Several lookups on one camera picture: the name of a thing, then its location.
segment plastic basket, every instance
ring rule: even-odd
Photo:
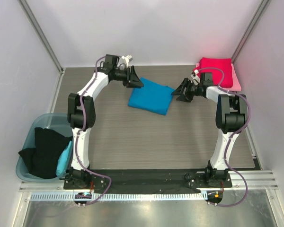
[[[34,123],[32,124],[32,127],[29,130],[29,133],[27,135],[27,138],[24,142],[23,149],[25,148],[35,148],[35,128],[40,127],[43,129],[52,129],[56,132],[60,133],[63,136],[70,137],[72,136],[71,126],[67,121],[67,115],[64,113],[46,113],[38,117]],[[31,175],[27,167],[24,164],[24,161],[21,157],[19,157],[17,166],[16,166],[16,173],[17,176],[23,180],[23,181],[32,181],[32,182],[51,182],[58,180],[60,177],[64,177],[68,164],[70,162],[70,159],[72,157],[72,147],[71,151],[68,155],[68,159],[66,162],[66,165],[64,167],[64,171],[59,176],[52,178],[52,179],[42,179],[40,177]]]

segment gray floor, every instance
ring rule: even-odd
[[[178,87],[193,66],[140,66],[139,77]],[[81,90],[93,68],[67,68],[59,91],[56,113],[67,113],[69,93]],[[95,100],[96,123],[89,139],[91,168],[148,169],[202,168],[217,141],[216,104],[202,97],[192,103],[173,99],[168,114],[158,115],[127,106],[132,90],[112,81]],[[254,167],[244,133],[233,148],[233,167]]]
[[[243,194],[240,190],[225,191],[222,203],[233,204]],[[30,202],[23,226],[277,227],[265,190],[249,191],[246,200],[232,208],[214,207],[205,201],[112,201],[86,208],[69,206],[74,202]]]

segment light blue cloth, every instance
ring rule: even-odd
[[[166,115],[174,89],[141,78],[144,87],[134,88],[128,106]]]
[[[71,143],[72,141],[69,142],[67,148],[62,152],[62,154],[60,155],[59,159],[58,159],[58,165],[57,165],[57,169],[56,169],[56,175],[59,176],[60,174],[63,173],[64,169],[65,169],[65,165],[67,165],[67,158],[68,158],[68,154],[71,151]]]

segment fabric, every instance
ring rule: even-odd
[[[141,78],[144,87],[134,88],[128,106],[166,115],[174,89]]]
[[[19,155],[22,157],[29,173],[33,170],[33,157],[35,152],[36,148],[26,148],[19,151]]]
[[[24,149],[19,154],[30,174],[43,179],[55,178],[58,159],[71,140],[72,137],[54,130],[35,128],[35,148]]]
[[[241,91],[242,88],[241,88],[241,85],[239,83],[239,80],[238,80],[238,77],[237,77],[237,74],[236,74],[236,71],[235,71],[235,68],[233,66],[233,64],[231,64],[231,69],[232,69],[232,87],[229,87],[227,90],[229,91]]]
[[[58,159],[58,165],[57,165],[57,169],[56,169],[56,175],[57,176],[61,175],[64,172],[64,168],[68,164],[67,159],[68,159],[68,155],[71,151],[71,144],[72,144],[72,141],[69,142],[67,148],[62,152],[62,154],[60,155],[60,157]]]
[[[200,60],[199,67],[196,67],[196,69],[202,69],[202,68],[207,68],[207,67],[221,69],[224,72],[224,80],[221,83],[221,87],[224,87],[224,88],[232,87],[233,80],[232,80],[231,58],[227,58],[227,59],[202,58]],[[202,70],[201,72],[211,72],[213,74],[213,84],[214,85],[218,85],[218,83],[222,79],[222,74],[218,70]]]

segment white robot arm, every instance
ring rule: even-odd
[[[247,105],[238,96],[231,95],[214,86],[211,73],[201,73],[199,78],[193,72],[192,77],[192,80],[185,78],[172,95],[179,96],[177,100],[183,102],[191,102],[194,96],[203,96],[217,104],[215,121],[218,128],[218,140],[213,156],[202,176],[205,182],[226,181],[228,166],[225,161],[228,163],[234,142],[239,134],[232,137],[231,135],[245,124],[248,116]],[[230,145],[224,157],[229,140],[231,140]]]
[[[70,94],[68,99],[68,121],[72,127],[72,133],[74,141],[76,140],[78,131],[83,128],[83,112],[79,108],[80,96],[83,95],[83,103],[86,112],[86,127],[84,131],[80,132],[77,144],[77,153],[80,157],[80,161],[85,168],[89,168],[89,134],[91,127],[96,120],[96,113],[94,107],[94,101],[97,98],[100,91],[109,84],[112,80],[119,80],[123,82],[123,85],[128,88],[141,88],[143,83],[135,73],[134,66],[129,67],[129,62],[132,60],[131,56],[122,57],[125,61],[124,69],[118,67],[119,56],[107,54],[105,61],[101,62],[100,67],[97,67],[97,76],[93,75],[92,79],[86,84],[86,86],[78,93]],[[82,180],[82,166],[78,163],[74,155],[71,162],[70,175],[78,180]]]

